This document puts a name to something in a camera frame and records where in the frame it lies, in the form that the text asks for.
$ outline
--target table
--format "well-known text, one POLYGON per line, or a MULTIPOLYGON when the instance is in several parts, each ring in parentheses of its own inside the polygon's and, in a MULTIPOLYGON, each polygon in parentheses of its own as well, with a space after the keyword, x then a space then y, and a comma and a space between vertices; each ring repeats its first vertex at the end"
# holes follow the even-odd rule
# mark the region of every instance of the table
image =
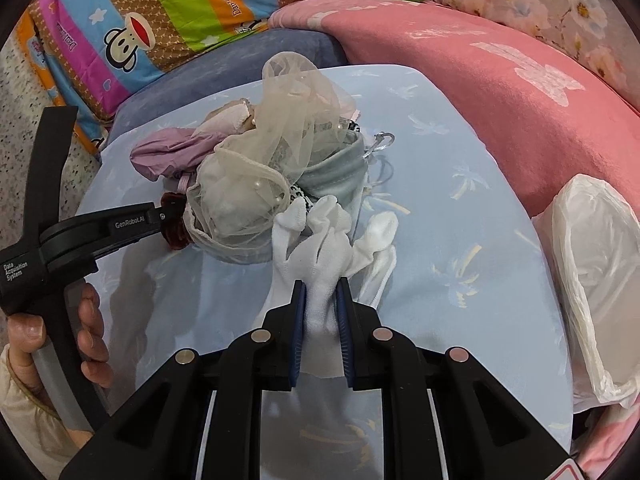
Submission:
MULTIPOLYGON (((375 212, 399 218, 398 265, 380 303, 382 323, 424 348, 468 348, 568 449, 572 378, 561 314, 535 230, 493 157, 413 69, 324 73, 354 96, 367 135, 396 135, 370 163, 358 221, 361 231, 375 212)), ((229 100, 258 102, 260 89, 255 82, 214 94, 118 138, 102 154, 79 213, 159 203, 163 183, 133 170, 132 147, 161 127, 195 126, 229 100)), ((102 298, 116 371, 113 406, 177 349, 211 352, 247 332, 271 279, 270 264, 226 264, 194 246, 169 252, 160 235, 98 266, 88 280, 102 298)), ((378 392, 304 375, 292 394, 265 392, 262 478, 381 478, 382 456, 378 392)))

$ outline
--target gray handle grip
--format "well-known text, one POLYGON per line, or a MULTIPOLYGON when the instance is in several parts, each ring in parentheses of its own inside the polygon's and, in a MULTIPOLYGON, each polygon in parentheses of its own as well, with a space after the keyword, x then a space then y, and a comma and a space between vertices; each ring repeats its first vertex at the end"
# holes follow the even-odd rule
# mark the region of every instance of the gray handle grip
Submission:
MULTIPOLYGON (((82 299, 82 288, 84 284, 84 279, 78 280, 68 285, 65 289, 66 312, 69 317, 69 322, 71 323, 71 329, 76 338, 78 337, 78 332, 82 330, 82 323, 78 317, 78 306, 82 299)), ((60 365, 60 361, 58 360, 58 356, 50 339, 47 337, 45 345, 39 350, 36 350, 32 355, 42 384, 64 426, 69 430, 92 431, 91 425, 89 425, 89 422, 86 420, 82 409, 71 391, 71 387, 66 380, 65 373, 62 370, 62 366, 60 365)), ((84 361, 90 360, 86 355, 82 354, 82 352, 80 352, 80 355, 84 361)), ((97 384, 95 384, 94 387, 100 401, 106 409, 107 399, 104 390, 97 384)))

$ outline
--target sleeve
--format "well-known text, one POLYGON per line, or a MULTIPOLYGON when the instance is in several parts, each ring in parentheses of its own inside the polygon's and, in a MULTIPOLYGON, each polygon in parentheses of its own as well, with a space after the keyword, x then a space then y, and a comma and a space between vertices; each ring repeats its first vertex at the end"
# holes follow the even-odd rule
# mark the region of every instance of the sleeve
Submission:
POLYGON ((0 412, 15 439, 47 480, 57 480, 78 446, 59 416, 36 399, 17 379, 8 361, 9 345, 0 355, 0 412))

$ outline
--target metal screw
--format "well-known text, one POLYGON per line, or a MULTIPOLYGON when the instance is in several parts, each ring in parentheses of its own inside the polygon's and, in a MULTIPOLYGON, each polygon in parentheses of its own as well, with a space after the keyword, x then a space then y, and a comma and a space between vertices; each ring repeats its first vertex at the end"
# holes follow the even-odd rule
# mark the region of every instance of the metal screw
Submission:
POLYGON ((251 339, 253 339, 256 343, 266 343, 269 339, 271 339, 271 332, 263 328, 259 328, 258 330, 254 330, 253 332, 251 332, 251 339))
POLYGON ((196 354, 193 353, 193 350, 189 350, 188 348, 185 348, 184 350, 180 350, 175 355, 175 361, 181 365, 188 365, 195 358, 196 358, 196 354))
POLYGON ((464 363, 469 359, 469 352, 467 352, 464 348, 456 347, 452 348, 449 352, 449 356, 459 363, 464 363))
POLYGON ((373 337, 378 341, 389 341, 393 336, 394 333, 385 326, 381 326, 373 331, 373 337))

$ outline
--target human hand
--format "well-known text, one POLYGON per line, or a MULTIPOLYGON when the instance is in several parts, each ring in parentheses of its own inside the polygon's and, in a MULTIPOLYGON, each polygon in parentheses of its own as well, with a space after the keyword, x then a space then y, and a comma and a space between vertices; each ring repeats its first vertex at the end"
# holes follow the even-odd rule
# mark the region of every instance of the human hand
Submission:
MULTIPOLYGON (((94 287, 87 283, 78 305, 78 316, 82 323, 82 330, 78 333, 78 348, 91 361, 82 362, 81 370, 91 382, 108 388, 113 381, 113 370, 107 364, 109 351, 102 340, 104 321, 99 307, 100 297, 94 287)), ((15 376, 36 399, 53 409, 31 356, 47 339, 43 319, 30 314, 14 314, 7 319, 7 332, 9 363, 15 376)))

